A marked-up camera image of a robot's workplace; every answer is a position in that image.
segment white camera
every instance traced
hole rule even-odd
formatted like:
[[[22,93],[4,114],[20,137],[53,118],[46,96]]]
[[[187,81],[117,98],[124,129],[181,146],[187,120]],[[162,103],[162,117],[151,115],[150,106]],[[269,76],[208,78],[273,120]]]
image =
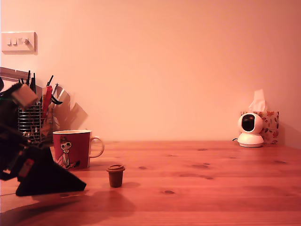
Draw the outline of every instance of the white camera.
[[[239,145],[242,147],[261,147],[263,144],[262,119],[254,113],[243,114],[238,120],[238,128],[241,134],[238,137]]]

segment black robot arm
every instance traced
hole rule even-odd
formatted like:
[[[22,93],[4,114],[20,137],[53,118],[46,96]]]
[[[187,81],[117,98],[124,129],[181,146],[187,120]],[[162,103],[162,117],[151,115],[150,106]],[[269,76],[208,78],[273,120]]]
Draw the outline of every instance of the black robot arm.
[[[17,178],[18,196],[83,191],[86,183],[55,163],[49,146],[32,145],[16,129],[18,108],[26,109],[37,100],[26,86],[17,83],[0,96],[0,179]]]

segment tissue box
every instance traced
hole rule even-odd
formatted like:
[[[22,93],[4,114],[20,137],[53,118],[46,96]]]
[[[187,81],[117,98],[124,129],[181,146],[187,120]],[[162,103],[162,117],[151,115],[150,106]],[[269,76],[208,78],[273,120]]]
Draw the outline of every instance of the tissue box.
[[[250,113],[247,111],[241,112],[241,115]],[[262,131],[260,135],[263,138],[265,144],[277,144],[279,135],[279,112],[253,112],[259,115],[263,121]]]

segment red mug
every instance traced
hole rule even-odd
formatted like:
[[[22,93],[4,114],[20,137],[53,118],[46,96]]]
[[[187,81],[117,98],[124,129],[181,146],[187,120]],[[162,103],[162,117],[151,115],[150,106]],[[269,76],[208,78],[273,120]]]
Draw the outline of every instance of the red mug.
[[[91,141],[98,139],[102,148],[99,154],[91,156]],[[68,170],[84,169],[90,166],[90,158],[102,155],[104,143],[99,137],[91,137],[90,130],[64,130],[53,132],[55,161]]]

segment kitchen utensil holder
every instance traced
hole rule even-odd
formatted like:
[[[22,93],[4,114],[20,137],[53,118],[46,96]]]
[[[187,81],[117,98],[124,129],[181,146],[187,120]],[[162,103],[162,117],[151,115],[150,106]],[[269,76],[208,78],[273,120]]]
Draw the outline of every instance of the kitchen utensil holder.
[[[32,144],[52,143],[53,110],[42,111],[42,104],[38,102],[26,111],[18,109],[18,130],[27,137]]]

